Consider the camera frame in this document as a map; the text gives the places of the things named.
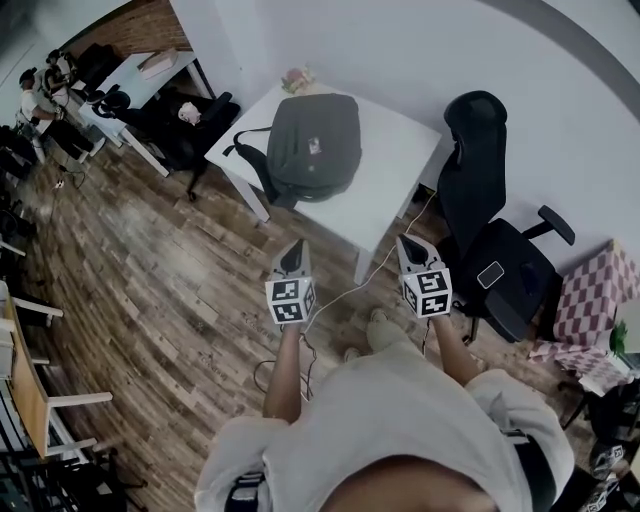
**hair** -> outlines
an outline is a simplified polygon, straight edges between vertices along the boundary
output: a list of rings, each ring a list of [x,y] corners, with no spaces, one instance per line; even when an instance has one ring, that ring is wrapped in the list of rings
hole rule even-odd
[[[36,68],[31,68],[31,69],[27,69],[24,73],[22,73],[20,75],[20,87],[23,86],[23,84],[29,80],[31,81],[35,81],[35,73],[36,73],[37,69]]]
[[[47,55],[47,62],[49,62],[51,59],[56,59],[58,60],[60,58],[60,50],[52,50],[49,55]]]

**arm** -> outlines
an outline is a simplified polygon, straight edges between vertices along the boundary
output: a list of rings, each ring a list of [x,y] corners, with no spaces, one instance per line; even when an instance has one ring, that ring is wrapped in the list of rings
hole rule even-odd
[[[466,386],[482,372],[453,327],[451,318],[441,315],[431,318],[431,322],[436,329],[444,373]]]
[[[300,417],[300,324],[288,324],[282,333],[276,365],[262,407],[265,418],[288,423]]]
[[[36,107],[33,109],[33,117],[37,117],[43,121],[55,121],[56,115],[51,112],[47,112],[41,107]]]
[[[61,82],[56,82],[55,78],[50,76],[47,79],[47,82],[49,82],[49,89],[51,89],[52,91],[55,92],[55,89],[60,89],[61,87],[64,87],[67,82],[65,82],[64,80],[62,80]]]

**white wall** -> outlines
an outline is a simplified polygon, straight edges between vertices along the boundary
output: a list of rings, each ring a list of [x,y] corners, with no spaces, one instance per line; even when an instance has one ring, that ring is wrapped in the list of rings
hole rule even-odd
[[[22,93],[18,78],[29,68],[43,68],[50,50],[48,41],[28,23],[16,28],[0,46],[0,125],[15,124]]]
[[[544,0],[580,25],[640,81],[640,14],[628,0]]]
[[[616,237],[640,261],[640,125],[573,56],[476,0],[270,0],[259,4],[276,76],[318,78],[443,134],[447,104],[486,89],[509,112],[507,206],[518,228],[547,204],[576,231],[538,239],[560,268]]]
[[[171,6],[216,95],[229,91],[248,108],[273,83],[255,0],[171,0]]]
[[[39,0],[31,10],[36,29],[58,48],[76,34],[130,0]]]

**brick wall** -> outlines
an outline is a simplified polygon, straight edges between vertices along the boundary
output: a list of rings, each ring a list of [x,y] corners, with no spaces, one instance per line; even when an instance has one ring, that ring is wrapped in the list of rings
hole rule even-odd
[[[191,49],[169,0],[133,0],[88,27],[65,50],[77,58],[93,43],[110,44],[121,57]]]

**cable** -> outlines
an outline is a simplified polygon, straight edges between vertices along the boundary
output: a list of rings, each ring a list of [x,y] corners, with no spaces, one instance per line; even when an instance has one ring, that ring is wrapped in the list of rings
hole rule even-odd
[[[80,189],[80,187],[84,183],[84,180],[87,177],[87,173],[86,172],[84,172],[84,171],[70,171],[64,165],[58,165],[58,169],[60,169],[62,172],[66,173],[66,174],[70,174],[71,175],[71,182],[73,183],[73,187],[76,190]],[[82,180],[80,181],[80,183],[76,182],[76,179],[74,177],[76,174],[81,174],[82,175]]]
[[[409,232],[409,230],[411,229],[411,227],[413,226],[413,224],[420,218],[422,217],[422,214],[425,212],[425,210],[427,209],[427,207],[429,206],[429,203],[431,203],[431,200],[436,196],[436,193],[433,193],[429,199],[427,200],[427,202],[425,203],[425,205],[423,206],[422,210],[420,210],[420,213],[418,215],[416,215],[416,217],[414,217],[414,219],[409,223],[409,225],[407,226],[407,229],[404,231],[405,234]],[[389,257],[391,256],[391,253],[393,252],[394,247],[392,246],[391,249],[389,249],[389,252],[387,253],[387,255],[384,257],[384,260],[382,260],[382,263],[371,273],[371,275],[369,276],[369,278],[361,285],[356,286],[355,288],[352,288],[351,290],[347,290],[346,292],[338,295],[335,299],[333,299],[331,302],[329,302],[328,304],[322,306],[318,311],[316,311],[314,313],[314,315],[311,317],[311,321],[309,322],[309,324],[307,325],[306,329],[304,331],[302,331],[302,333],[300,333],[300,338],[304,341],[305,345],[307,345],[307,347],[309,347],[309,349],[311,350],[311,354],[312,354],[312,360],[311,363],[309,364],[309,368],[307,369],[307,373],[306,373],[306,380],[305,377],[300,376],[300,378],[302,379],[302,381],[306,384],[306,393],[303,394],[302,391],[300,392],[300,394],[302,395],[302,398],[304,398],[307,402],[313,397],[313,392],[311,391],[311,370],[313,369],[313,365],[314,363],[318,360],[318,353],[316,351],[316,349],[311,346],[311,344],[309,343],[309,340],[307,339],[307,332],[309,332],[309,329],[311,329],[311,326],[313,325],[313,322],[315,322],[316,318],[318,317],[318,315],[320,313],[322,313],[325,309],[327,309],[329,306],[332,306],[333,304],[335,304],[336,302],[338,302],[340,299],[346,297],[347,295],[349,295],[350,293],[353,293],[357,290],[360,290],[362,288],[364,288],[365,286],[367,286],[371,280],[373,279],[373,276],[375,276],[378,271],[384,267],[384,264],[387,262],[387,260],[389,259]],[[424,349],[425,349],[425,344],[426,344],[426,340],[427,340],[427,335],[429,334],[429,330],[431,329],[431,320],[429,320],[427,322],[427,332],[424,335],[424,339],[422,341],[422,352],[424,355]],[[258,381],[256,379],[256,374],[258,372],[258,368],[260,368],[260,366],[262,366],[263,364],[266,363],[275,363],[275,360],[265,360],[265,361],[260,361],[254,368],[253,370],[253,382],[256,385],[256,387],[262,391],[263,393],[266,393],[266,390],[262,389],[259,385],[258,385]]]
[[[258,368],[260,368],[263,364],[267,364],[267,363],[275,363],[275,362],[276,362],[276,360],[275,360],[275,359],[267,359],[267,360],[265,360],[265,361],[260,361],[260,362],[255,366],[255,368],[253,369],[253,383],[254,383],[254,384],[256,385],[256,387],[257,387],[260,391],[262,391],[265,395],[267,394],[267,390],[266,390],[266,389],[262,389],[262,388],[260,387],[260,385],[258,384],[258,378],[257,378],[257,375],[258,375]]]
[[[427,206],[429,206],[429,203],[431,202],[431,200],[436,196],[436,194],[434,193],[425,203],[424,207],[422,208],[422,210],[420,210],[420,213],[409,223],[409,226],[407,227],[407,229],[405,230],[405,234],[409,232],[409,230],[411,229],[411,226],[413,226],[413,224],[415,223],[415,221],[417,221],[422,214],[424,213],[424,211],[427,209]],[[350,293],[353,293],[355,291],[358,291],[362,288],[364,288],[365,286],[367,286],[371,280],[373,279],[373,276],[375,276],[378,271],[384,267],[384,264],[387,262],[387,260],[389,259],[389,256],[391,256],[391,253],[393,252],[394,246],[391,247],[391,249],[389,249],[389,252],[387,253],[387,255],[385,256],[384,260],[382,260],[382,263],[380,263],[380,265],[378,266],[378,268],[376,268],[371,275],[369,276],[369,279],[367,279],[363,284],[356,286],[355,288],[351,288],[351,290],[348,290],[346,292],[344,292],[341,295],[338,295],[335,299],[333,299],[331,302],[329,302],[329,304],[327,304],[326,306],[322,306],[318,311],[315,312],[315,314],[311,317],[311,321],[309,322],[309,324],[307,325],[307,328],[304,330],[304,334],[306,334],[309,329],[311,329],[311,326],[313,325],[313,322],[315,321],[315,319],[318,317],[318,315],[320,313],[322,313],[325,309],[327,309],[329,306],[332,306],[333,304],[335,304],[336,302],[338,302],[340,299],[346,297],[347,295],[349,295]]]
[[[431,317],[427,319],[427,331],[424,333],[424,338],[422,338],[422,349],[420,350],[420,352],[422,352],[422,355],[424,357],[427,357],[427,354],[426,354],[427,336],[429,336],[430,330],[431,330]]]

